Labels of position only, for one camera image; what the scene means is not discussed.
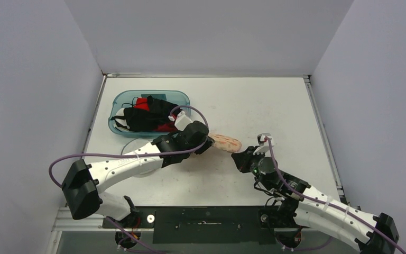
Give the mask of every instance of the cable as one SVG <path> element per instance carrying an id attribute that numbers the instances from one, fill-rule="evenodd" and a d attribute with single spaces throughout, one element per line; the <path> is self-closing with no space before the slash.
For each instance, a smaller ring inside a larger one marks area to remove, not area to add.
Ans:
<path id="1" fill-rule="evenodd" d="M 125 237 L 125 238 L 123 238 L 121 241 L 119 241 L 119 243 L 117 244 L 117 246 L 120 247 L 121 244 L 122 244 L 124 241 L 128 240 L 128 239 L 130 239 L 130 237 Z M 133 253 L 154 253 L 154 252 L 151 251 L 151 250 L 132 250 L 132 249 L 126 249 L 126 251 L 133 252 Z"/>
<path id="2" fill-rule="evenodd" d="M 276 172 L 278 173 L 279 179 L 282 181 L 282 183 L 284 184 L 284 186 L 286 186 L 287 189 L 289 189 L 291 192 L 297 194 L 297 195 L 300 196 L 300 197 L 303 197 L 303 198 L 306 198 L 306 199 L 308 199 L 308 200 L 310 200 L 310 201 L 313 201 L 313 202 L 316 202 L 316 203 L 320 203 L 320 204 L 325 205 L 325 204 L 326 204 L 325 201 L 321 201 L 321 200 L 319 200 L 319 199 L 315 199 L 315 198 L 306 196 L 306 195 L 304 195 L 303 193 L 300 193 L 300 192 L 298 192 L 297 190 L 293 189 L 293 188 L 285 181 L 284 177 L 282 176 L 281 171 L 280 171 L 279 168 L 278 168 L 278 163 L 277 163 L 277 161 L 276 161 L 276 159 L 275 159 L 275 157 L 274 157 L 272 142 L 271 142 L 271 140 L 270 140 L 268 137 L 265 137 L 265 139 L 266 139 L 266 141 L 268 142 L 269 147 L 270 147 L 270 155 L 271 155 L 271 157 L 272 157 L 272 162 L 273 162 L 273 165 L 274 165 L 274 169 L 275 169 Z M 397 243 L 395 243 L 393 240 L 391 240 L 389 237 L 387 237 L 384 233 L 382 233 L 380 230 L 378 230 L 377 228 L 373 227 L 371 224 L 369 224 L 369 223 L 367 223 L 366 221 L 364 221 L 364 220 L 363 220 L 362 218 L 360 218 L 359 216 L 357 216 L 357 215 L 351 213 L 350 211 L 346 211 L 344 208 L 342 208 L 342 207 L 340 207 L 340 206 L 338 206 L 338 205 L 335 205 L 335 204 L 332 204 L 332 203 L 329 203 L 328 205 L 331 206 L 331 207 L 333 207 L 333 208 L 335 208 L 335 209 L 337 209 L 337 210 L 340 210 L 340 211 L 342 211 L 342 212 L 344 212 L 344 213 L 347 213 L 349 216 L 351 216 L 351 217 L 355 218 L 356 220 L 360 221 L 362 224 L 364 224 L 365 226 L 367 226 L 368 228 L 370 228 L 370 229 L 372 229 L 374 232 L 376 232 L 378 235 L 380 235 L 380 236 L 381 236 L 383 239 L 385 239 L 388 243 L 390 243 L 390 244 L 393 245 L 395 248 L 397 248 L 401 253 L 406 254 L 406 251 L 404 251 L 404 250 L 402 249 L 402 247 L 400 247 Z"/>
<path id="3" fill-rule="evenodd" d="M 125 148 L 127 147 L 127 145 L 129 145 L 131 142 L 133 142 L 133 141 L 135 141 L 135 140 L 138 140 L 139 138 L 137 138 L 137 139 L 133 139 L 133 140 L 130 140 L 127 144 L 125 144 L 124 145 L 124 147 L 122 147 L 122 150 L 121 150 L 121 155 L 123 155 L 124 154 L 124 150 L 125 150 Z"/>
<path id="4" fill-rule="evenodd" d="M 298 248 L 298 249 L 289 248 L 289 247 L 283 245 L 282 242 L 280 242 L 279 240 L 278 240 L 278 243 L 279 243 L 282 247 L 284 247 L 284 249 L 286 249 L 286 250 L 292 250 L 292 251 L 311 251 L 311 250 L 319 250 L 319 249 L 322 249 L 322 248 L 328 246 L 328 245 L 330 244 L 330 242 L 332 242 L 333 239 L 334 239 L 333 237 L 329 237 L 328 240 L 327 240 L 325 243 L 323 243 L 322 245 L 317 246 L 317 247 L 307 247 L 307 248 Z"/>
<path id="5" fill-rule="evenodd" d="M 192 106 L 188 106 L 188 105 L 176 106 L 172 109 L 170 114 L 172 114 L 173 111 L 175 111 L 177 108 L 180 108 L 180 107 L 187 107 L 192 110 L 195 110 L 201 116 L 201 118 L 205 122 L 206 127 L 209 129 L 208 121 L 206 121 L 205 116 L 198 109 L 196 109 Z M 137 157 L 142 158 L 142 157 L 155 157 L 155 156 L 182 155 L 184 153 L 193 153 L 193 152 L 197 151 L 198 149 L 203 147 L 205 145 L 205 143 L 206 143 L 206 141 L 204 141 L 203 143 L 201 143 L 199 146 L 197 146 L 195 148 L 192 148 L 189 150 L 184 150 L 184 151 L 145 153 L 145 154 L 141 154 L 141 155 L 108 155 L 106 153 L 75 153 L 73 155 L 63 156 L 63 157 L 58 158 L 55 161 L 53 161 L 49 166 L 49 177 L 53 181 L 53 183 L 55 183 L 58 187 L 61 188 L 61 184 L 55 179 L 55 177 L 52 174 L 52 168 L 53 168 L 53 166 L 55 166 L 55 164 L 59 163 L 60 161 L 70 159 L 70 158 L 86 156 L 86 157 L 107 157 L 107 158 L 116 158 L 116 159 L 133 159 L 133 158 L 137 158 Z"/>
<path id="6" fill-rule="evenodd" d="M 136 237 L 133 233 L 133 229 L 137 229 L 137 227 L 139 226 L 139 224 L 141 224 L 141 217 L 137 218 L 137 223 L 136 226 L 132 227 L 132 236 Z"/>
<path id="7" fill-rule="evenodd" d="M 142 245 L 143 247 L 151 250 L 150 252 L 143 252 L 143 253 L 157 253 L 157 254 L 165 254 L 165 251 L 159 251 L 159 250 L 155 250 L 152 247 L 148 246 L 147 244 L 141 242 L 140 240 L 136 239 L 134 236 L 132 236 L 130 233 L 128 233 L 123 227 L 121 227 L 121 225 L 119 225 L 119 223 L 113 221 L 112 219 L 110 219 L 110 217 L 105 217 L 105 219 L 110 222 L 113 226 L 115 226 L 116 228 L 118 228 L 119 230 L 121 230 L 124 234 L 126 234 L 128 237 L 130 237 L 132 239 L 132 241 L 135 241 L 136 243 L 139 243 L 140 245 Z"/>
<path id="8" fill-rule="evenodd" d="M 265 202 L 264 207 L 267 207 L 267 204 L 269 203 L 269 201 L 270 201 L 272 198 L 274 198 L 274 197 L 271 197 L 271 198 L 267 199 L 267 201 Z"/>

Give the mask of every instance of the cable tie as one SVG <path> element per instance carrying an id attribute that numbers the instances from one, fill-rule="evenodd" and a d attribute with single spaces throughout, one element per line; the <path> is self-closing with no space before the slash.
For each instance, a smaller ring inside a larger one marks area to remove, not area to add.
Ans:
<path id="1" fill-rule="evenodd" d="M 137 152 L 133 151 L 133 153 L 136 155 L 137 162 L 139 163 L 139 166 L 142 166 L 141 158 L 139 158 L 139 155 L 137 155 Z"/>
<path id="2" fill-rule="evenodd" d="M 330 202 L 334 200 L 331 196 L 328 196 L 328 199 L 326 200 L 325 206 L 323 207 L 323 214 L 321 215 L 321 217 L 324 217 L 326 213 L 326 210 L 328 210 L 329 204 Z"/>
<path id="3" fill-rule="evenodd" d="M 346 221 L 346 218 L 348 217 L 348 212 L 349 212 L 349 209 L 350 209 L 350 208 L 351 208 L 350 206 L 347 206 L 346 209 L 345 209 L 345 217 L 343 217 L 343 225 L 342 225 L 342 228 L 343 228 L 343 226 L 345 225 L 345 221 Z"/>

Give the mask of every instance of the black metal plate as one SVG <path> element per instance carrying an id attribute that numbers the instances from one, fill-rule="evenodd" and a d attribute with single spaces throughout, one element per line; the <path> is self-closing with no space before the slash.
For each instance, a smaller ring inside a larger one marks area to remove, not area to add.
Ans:
<path id="1" fill-rule="evenodd" d="M 275 244 L 261 229 L 258 207 L 161 207 L 156 210 L 153 243 Z"/>

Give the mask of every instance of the red cloth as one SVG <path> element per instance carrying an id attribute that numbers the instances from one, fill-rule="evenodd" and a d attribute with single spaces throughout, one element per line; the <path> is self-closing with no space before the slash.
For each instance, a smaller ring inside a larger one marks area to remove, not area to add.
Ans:
<path id="1" fill-rule="evenodd" d="M 147 103 L 147 98 L 138 98 L 134 107 L 150 111 L 149 104 Z"/>
<path id="2" fill-rule="evenodd" d="M 150 111 L 149 104 L 147 103 L 147 98 L 138 98 L 136 100 L 135 108 Z M 154 132 L 176 132 L 178 129 L 175 127 L 174 122 L 169 122 L 165 124 L 158 125 Z"/>
<path id="3" fill-rule="evenodd" d="M 178 129 L 177 127 L 175 127 L 174 122 L 158 125 L 158 127 L 154 130 L 154 132 L 176 132 L 176 131 L 178 131 Z"/>

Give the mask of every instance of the black cloth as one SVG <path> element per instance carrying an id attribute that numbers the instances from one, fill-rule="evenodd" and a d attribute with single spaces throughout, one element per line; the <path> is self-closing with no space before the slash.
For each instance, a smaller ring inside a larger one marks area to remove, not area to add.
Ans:
<path id="1" fill-rule="evenodd" d="M 169 118 L 165 115 L 152 113 L 140 108 L 127 107 L 124 109 L 124 116 L 113 116 L 111 120 L 124 119 L 129 126 L 130 131 L 154 131 L 158 125 L 170 122 Z"/>
<path id="2" fill-rule="evenodd" d="M 147 97 L 147 105 L 149 105 L 149 110 L 151 113 L 156 113 L 160 115 L 169 116 L 170 111 L 176 106 L 177 104 L 167 102 L 163 99 L 155 99 L 152 96 Z M 173 112 L 173 115 L 178 115 L 181 109 L 177 109 Z"/>
<path id="3" fill-rule="evenodd" d="M 124 109 L 124 116 L 113 116 L 111 120 L 122 119 L 127 122 L 128 128 L 117 121 L 115 124 L 119 128 L 124 128 L 134 132 L 151 132 L 155 131 L 158 126 L 170 123 L 169 113 L 177 106 L 162 99 L 155 99 L 152 96 L 147 97 L 149 111 L 142 108 L 127 107 Z M 176 116 L 181 109 L 173 112 Z"/>

